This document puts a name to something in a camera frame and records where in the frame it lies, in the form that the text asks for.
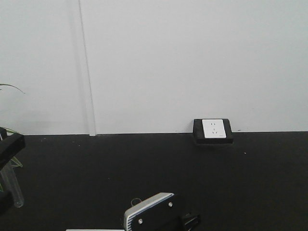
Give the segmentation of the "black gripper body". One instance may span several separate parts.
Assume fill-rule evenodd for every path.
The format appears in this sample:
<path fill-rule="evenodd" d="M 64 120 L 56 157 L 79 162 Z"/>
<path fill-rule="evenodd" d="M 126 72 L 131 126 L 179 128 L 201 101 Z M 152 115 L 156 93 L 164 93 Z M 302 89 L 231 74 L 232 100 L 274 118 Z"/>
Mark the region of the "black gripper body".
<path fill-rule="evenodd" d="M 200 224 L 200 214 L 198 213 L 187 213 L 181 218 L 182 226 L 184 231 L 192 231 Z"/>

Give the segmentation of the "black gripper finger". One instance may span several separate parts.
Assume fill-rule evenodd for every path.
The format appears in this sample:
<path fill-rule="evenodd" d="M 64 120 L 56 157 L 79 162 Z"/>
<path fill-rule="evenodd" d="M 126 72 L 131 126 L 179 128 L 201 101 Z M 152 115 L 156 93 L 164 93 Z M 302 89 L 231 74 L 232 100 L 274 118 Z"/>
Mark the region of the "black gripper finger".
<path fill-rule="evenodd" d="M 26 146 L 25 137 L 22 134 L 14 133 L 7 135 L 7 130 L 0 128 L 0 169 Z"/>
<path fill-rule="evenodd" d="M 0 193 L 0 214 L 6 213 L 14 205 L 14 199 L 10 191 Z"/>

